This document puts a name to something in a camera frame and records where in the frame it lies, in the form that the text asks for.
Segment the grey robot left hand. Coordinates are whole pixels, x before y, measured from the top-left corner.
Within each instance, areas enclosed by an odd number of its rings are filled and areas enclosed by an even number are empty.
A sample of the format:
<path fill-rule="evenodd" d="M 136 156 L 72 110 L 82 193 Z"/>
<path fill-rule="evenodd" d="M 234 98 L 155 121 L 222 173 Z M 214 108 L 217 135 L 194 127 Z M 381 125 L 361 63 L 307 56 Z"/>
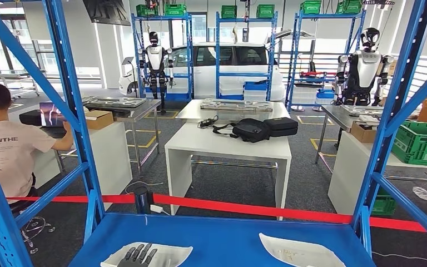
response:
<path fill-rule="evenodd" d="M 120 260 L 117 267 L 149 266 L 157 252 L 158 249 L 152 248 L 152 243 L 140 244 L 137 247 L 131 247 Z"/>

